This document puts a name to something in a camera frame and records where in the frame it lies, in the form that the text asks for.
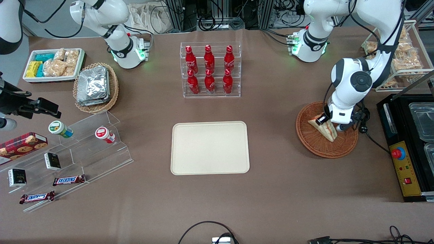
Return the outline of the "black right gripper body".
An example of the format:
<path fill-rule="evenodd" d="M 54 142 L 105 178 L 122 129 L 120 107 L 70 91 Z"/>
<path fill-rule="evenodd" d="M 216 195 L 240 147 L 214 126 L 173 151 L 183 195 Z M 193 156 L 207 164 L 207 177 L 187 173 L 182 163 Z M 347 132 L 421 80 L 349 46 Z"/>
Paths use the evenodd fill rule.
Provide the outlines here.
<path fill-rule="evenodd" d="M 32 95 L 29 91 L 23 91 L 15 85 L 0 78 L 0 112 L 5 115 L 19 116 L 19 107 L 29 105 Z"/>

